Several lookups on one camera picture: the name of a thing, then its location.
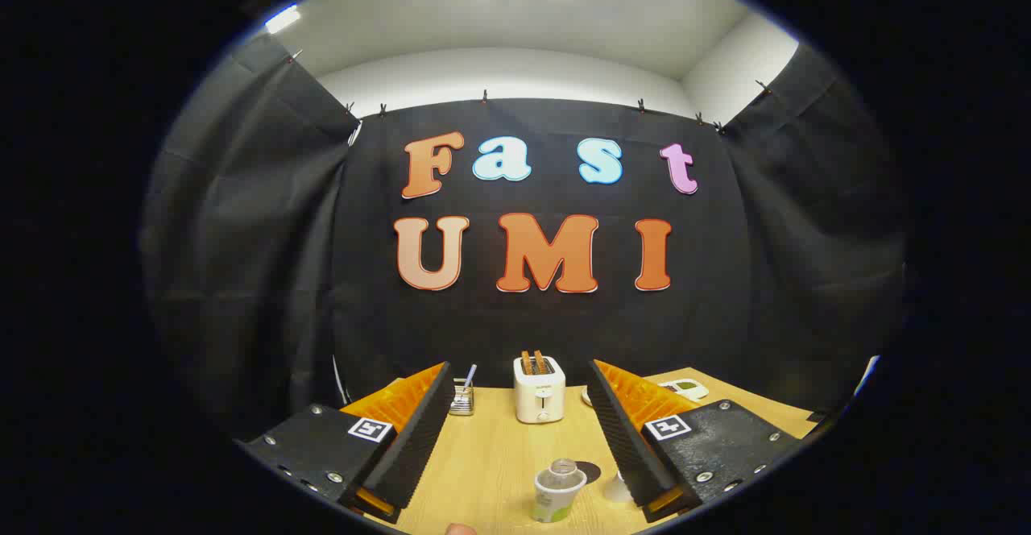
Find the orange letter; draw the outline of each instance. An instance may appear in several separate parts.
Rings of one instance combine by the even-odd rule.
[[[426,197],[440,190],[440,181],[433,178],[433,169],[438,169],[441,175],[447,174],[451,171],[451,151],[464,145],[461,132],[408,142],[404,146],[405,153],[408,153],[408,187],[401,190],[401,197]],[[440,149],[433,154],[434,148]]]
[[[634,229],[641,234],[641,274],[634,286],[641,292],[661,292],[669,288],[666,274],[666,235],[673,232],[666,222],[640,220]]]
[[[423,231],[430,227],[426,220],[397,220],[397,271],[408,286],[417,290],[439,292],[455,285],[462,270],[462,231],[469,229],[465,216],[441,216],[437,229],[444,234],[443,263],[440,270],[423,268]]]
[[[566,216],[553,242],[547,241],[537,220],[527,212],[501,215],[498,224],[508,235],[505,274],[498,280],[498,290],[509,294],[530,290],[530,280],[523,275],[524,260],[541,292],[552,285],[559,264],[562,264],[562,277],[555,283],[559,292],[589,294],[598,289],[598,282],[591,275],[591,241],[598,229],[598,220],[594,216]]]

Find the blue letter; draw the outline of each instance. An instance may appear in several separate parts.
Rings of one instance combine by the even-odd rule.
[[[623,165],[619,161],[623,149],[614,141],[586,138],[576,146],[576,156],[587,163],[579,168],[587,182],[612,183],[623,175]]]
[[[492,152],[499,148],[501,153]],[[530,176],[530,167],[526,164],[526,142],[516,136],[491,138],[479,145],[479,153],[484,156],[472,164],[472,174],[478,179],[493,181],[504,176],[510,181],[521,181]]]

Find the fast umi sign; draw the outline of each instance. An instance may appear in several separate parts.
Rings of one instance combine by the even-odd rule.
[[[451,172],[452,153],[465,145],[461,132],[419,139],[404,146],[408,156],[407,183],[401,197],[414,200],[445,190],[443,176]],[[623,175],[623,151],[611,139],[586,138],[576,151],[581,161],[578,175],[584,182],[618,182]],[[481,154],[472,165],[472,174],[484,182],[519,182],[533,174],[527,164],[528,146],[516,136],[496,136],[479,144]],[[673,190],[690,196],[698,190],[691,178],[693,164],[690,154],[679,143],[670,143],[658,151],[657,167],[666,167]],[[442,263],[439,270],[427,271],[422,263],[423,234],[430,227],[421,216],[404,216],[394,223],[397,233],[397,268],[401,278],[417,290],[439,292],[454,286],[462,270],[462,234],[469,227],[464,215],[445,215],[436,222],[443,234]],[[506,212],[498,220],[505,231],[504,272],[497,289],[508,294],[528,292],[531,285],[564,294],[590,294],[598,289],[594,277],[592,244],[599,224],[593,215],[567,215],[556,235],[548,238],[537,219],[527,212]],[[669,288],[671,278],[666,271],[666,240],[672,227],[665,220],[644,219],[634,223],[640,235],[640,274],[634,287],[642,292],[660,292]],[[526,278],[524,267],[533,277]]]

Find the table surface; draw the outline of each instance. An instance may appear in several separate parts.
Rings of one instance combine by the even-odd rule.
[[[811,414],[807,410],[745,392],[693,367],[645,378],[694,378],[709,390],[699,400],[702,405],[733,400],[796,438],[817,426],[806,421]],[[473,414],[447,415],[411,502],[392,527],[414,535],[443,535],[451,523],[468,525],[478,535],[609,535],[636,533],[675,516],[648,524],[633,502],[613,503],[603,497],[602,489],[616,476],[616,461],[594,409],[580,398],[584,388],[567,388],[565,417],[543,425],[516,419],[512,389],[474,389]],[[530,517],[533,477],[561,458],[593,463],[601,476],[580,491],[568,517],[536,523]]]

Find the black curtain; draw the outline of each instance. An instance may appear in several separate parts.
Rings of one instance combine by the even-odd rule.
[[[353,398],[441,360],[511,383],[541,348],[569,384],[597,358],[638,374],[698,367],[810,410],[847,398],[902,315],[907,227],[891,153],[862,102],[800,46],[718,134],[695,120],[554,99],[457,101],[357,123],[269,37],[222,62],[184,110],[155,168],[143,245],[169,356],[225,428],[257,434],[310,400]],[[408,142],[460,131],[437,194],[403,200]],[[532,172],[472,174],[477,146],[512,135]],[[585,182],[576,145],[614,139],[624,174]],[[691,154],[696,194],[677,193],[659,149]],[[553,238],[595,215],[599,290],[502,294],[498,219],[531,212]],[[423,260],[439,267],[442,215],[464,215],[462,271],[441,292],[405,285],[400,216],[423,216]],[[634,222],[666,220],[663,292],[634,288]]]
[[[872,112],[827,58],[800,44],[768,88],[727,127],[753,279],[736,367],[743,388],[828,411],[908,311],[909,201]]]
[[[140,235],[156,327],[181,379],[236,436],[336,395],[320,330],[357,127],[261,35],[214,66],[157,158]]]

